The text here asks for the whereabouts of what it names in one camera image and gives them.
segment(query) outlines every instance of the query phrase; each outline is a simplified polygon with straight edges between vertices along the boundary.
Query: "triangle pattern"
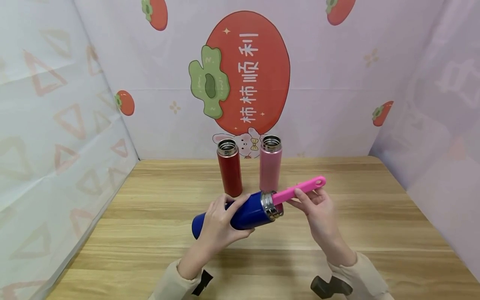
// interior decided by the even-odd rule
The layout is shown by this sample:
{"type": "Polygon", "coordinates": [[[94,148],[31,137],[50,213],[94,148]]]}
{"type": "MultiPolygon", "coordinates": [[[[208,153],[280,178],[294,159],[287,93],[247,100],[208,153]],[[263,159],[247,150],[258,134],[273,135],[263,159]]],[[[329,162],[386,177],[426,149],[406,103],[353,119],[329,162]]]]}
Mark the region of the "triangle pattern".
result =
{"type": "Polygon", "coordinates": [[[112,91],[105,90],[96,95],[103,103],[105,103],[109,108],[114,111],[117,111],[117,105],[115,104],[114,97],[112,97],[112,91]]]}
{"type": "Polygon", "coordinates": [[[73,151],[70,148],[67,148],[65,146],[55,144],[55,170],[57,172],[57,175],[63,173],[66,171],[68,168],[70,168],[75,161],[80,157],[80,155],[73,151]],[[66,152],[68,153],[71,158],[61,161],[61,152],[66,152]]]}
{"type": "Polygon", "coordinates": [[[13,216],[15,214],[16,211],[10,206],[7,206],[2,211],[0,211],[0,230],[5,224],[7,224],[10,220],[13,219],[13,216]]]}
{"type": "Polygon", "coordinates": [[[40,30],[40,35],[58,55],[67,59],[72,58],[72,44],[68,32],[60,29],[46,29],[40,30]],[[58,44],[59,41],[63,42],[63,47],[58,44]]]}
{"type": "Polygon", "coordinates": [[[5,167],[7,163],[0,161],[0,175],[14,180],[30,180],[33,175],[33,168],[27,158],[25,142],[18,136],[8,137],[0,141],[0,158],[10,151],[15,151],[20,161],[20,170],[12,170],[5,167]]]}
{"type": "Polygon", "coordinates": [[[30,236],[18,247],[15,252],[10,255],[10,260],[13,259],[33,259],[50,255],[50,246],[52,244],[52,237],[48,230],[47,223],[44,222],[40,227],[35,229],[30,236]],[[26,248],[31,244],[41,241],[42,247],[37,251],[26,251],[26,248]]]}
{"type": "Polygon", "coordinates": [[[98,134],[100,134],[112,124],[112,122],[104,114],[97,110],[93,112],[93,117],[95,119],[95,130],[98,134]]]}
{"type": "Polygon", "coordinates": [[[103,193],[100,186],[100,178],[98,178],[94,169],[87,171],[77,182],[76,187],[79,191],[92,196],[100,196],[103,193]]]}
{"type": "Polygon", "coordinates": [[[70,211],[70,221],[72,222],[73,231],[75,232],[75,235],[77,236],[77,238],[81,238],[86,230],[86,228],[84,229],[81,228],[78,220],[79,218],[87,219],[88,226],[89,226],[94,216],[91,213],[78,208],[74,208],[70,211]]]}
{"type": "Polygon", "coordinates": [[[57,112],[54,116],[53,119],[66,131],[71,133],[73,136],[75,136],[79,140],[84,140],[87,138],[87,134],[85,131],[85,124],[84,120],[82,119],[82,114],[80,112],[80,106],[78,103],[75,103],[65,109],[62,109],[61,111],[57,112]],[[73,126],[72,124],[68,123],[65,121],[62,117],[66,115],[70,110],[73,110],[75,113],[75,118],[77,121],[77,126],[73,126]]]}
{"type": "Polygon", "coordinates": [[[128,175],[127,173],[120,171],[117,168],[108,168],[108,177],[110,178],[110,184],[112,185],[112,188],[114,191],[117,189],[118,185],[120,184],[120,181],[118,182],[118,184],[115,183],[115,174],[120,175],[122,179],[124,179],[128,175]]]}
{"type": "Polygon", "coordinates": [[[112,149],[113,152],[120,155],[121,157],[128,156],[128,150],[127,150],[127,145],[125,144],[125,139],[120,139],[115,145],[110,147],[110,149],[112,149]]]}
{"type": "Polygon", "coordinates": [[[28,69],[30,69],[30,75],[32,77],[33,86],[35,88],[35,93],[37,94],[37,96],[42,97],[45,94],[53,92],[59,87],[62,87],[67,84],[67,81],[63,77],[61,77],[51,67],[47,66],[44,62],[42,62],[41,60],[33,56],[33,54],[31,54],[30,52],[24,50],[24,57],[25,57],[25,62],[28,66],[28,69]],[[44,71],[38,72],[36,66],[40,66],[42,69],[44,69],[44,71]],[[45,86],[42,86],[40,82],[39,74],[42,74],[45,72],[50,73],[50,75],[55,77],[59,83],[47,84],[45,86]]]}
{"type": "Polygon", "coordinates": [[[90,76],[95,76],[103,73],[103,70],[100,67],[100,62],[98,61],[98,56],[93,46],[87,46],[87,65],[88,73],[90,74],[90,76]]]}
{"type": "Polygon", "coordinates": [[[46,282],[47,282],[46,280],[36,280],[36,281],[12,283],[10,285],[3,287],[2,289],[3,298],[5,300],[18,300],[19,298],[17,297],[16,290],[20,290],[23,288],[40,287],[46,282]]]}

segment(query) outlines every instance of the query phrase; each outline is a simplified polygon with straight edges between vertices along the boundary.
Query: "blue thermos bottle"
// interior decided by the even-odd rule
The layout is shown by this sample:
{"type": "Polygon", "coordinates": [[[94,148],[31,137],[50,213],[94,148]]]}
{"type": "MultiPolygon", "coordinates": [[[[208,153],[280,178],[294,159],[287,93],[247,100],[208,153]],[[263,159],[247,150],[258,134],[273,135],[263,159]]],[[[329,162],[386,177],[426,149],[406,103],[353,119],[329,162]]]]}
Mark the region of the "blue thermos bottle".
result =
{"type": "MultiPolygon", "coordinates": [[[[273,205],[272,195],[275,192],[256,192],[233,215],[230,224],[237,230],[252,229],[272,223],[283,216],[283,204],[273,205]]],[[[192,233],[198,239],[204,225],[205,213],[196,216],[192,221],[192,233]]]]}

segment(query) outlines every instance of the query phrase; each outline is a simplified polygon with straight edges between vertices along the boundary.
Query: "pink thermos bottle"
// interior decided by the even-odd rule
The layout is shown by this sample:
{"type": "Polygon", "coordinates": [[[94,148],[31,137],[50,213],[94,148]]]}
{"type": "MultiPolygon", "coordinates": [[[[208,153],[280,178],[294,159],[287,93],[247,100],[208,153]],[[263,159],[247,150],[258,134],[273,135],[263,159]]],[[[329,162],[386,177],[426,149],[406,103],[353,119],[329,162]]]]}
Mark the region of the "pink thermos bottle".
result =
{"type": "Polygon", "coordinates": [[[278,190],[280,165],[282,162],[282,142],[275,135],[266,135],[260,144],[260,190],[278,190]]]}

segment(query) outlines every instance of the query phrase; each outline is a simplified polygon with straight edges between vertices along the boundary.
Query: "wood grain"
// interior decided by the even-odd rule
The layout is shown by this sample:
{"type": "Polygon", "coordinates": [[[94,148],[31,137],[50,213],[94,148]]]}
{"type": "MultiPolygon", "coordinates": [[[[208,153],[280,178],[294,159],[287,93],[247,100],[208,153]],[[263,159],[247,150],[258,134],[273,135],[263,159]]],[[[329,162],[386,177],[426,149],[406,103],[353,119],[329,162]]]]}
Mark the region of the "wood grain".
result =
{"type": "MultiPolygon", "coordinates": [[[[340,229],[366,254],[396,300],[480,299],[480,285],[377,158],[284,159],[280,187],[327,178],[340,229]]],[[[258,190],[258,160],[242,160],[244,192],[258,190]]],[[[193,242],[192,218],[223,192],[214,160],[141,161],[48,297],[146,299],[193,242]]],[[[285,215],[232,244],[207,266],[201,299],[313,300],[330,275],[305,216],[285,215]]]]}

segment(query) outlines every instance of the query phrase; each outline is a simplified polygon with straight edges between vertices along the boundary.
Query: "beige sleeve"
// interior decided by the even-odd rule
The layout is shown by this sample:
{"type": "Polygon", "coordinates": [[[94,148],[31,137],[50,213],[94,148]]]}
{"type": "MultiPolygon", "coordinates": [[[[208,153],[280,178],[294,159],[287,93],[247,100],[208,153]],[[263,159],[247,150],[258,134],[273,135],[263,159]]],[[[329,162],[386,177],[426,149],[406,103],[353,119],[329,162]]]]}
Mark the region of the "beige sleeve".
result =
{"type": "Polygon", "coordinates": [[[179,262],[180,259],[168,266],[148,300],[187,300],[193,297],[192,292],[200,284],[202,271],[192,280],[184,279],[177,271],[179,262]]]}
{"type": "Polygon", "coordinates": [[[393,300],[387,283],[365,255],[357,253],[357,263],[351,267],[328,265],[333,276],[353,288],[348,300],[393,300]]]}

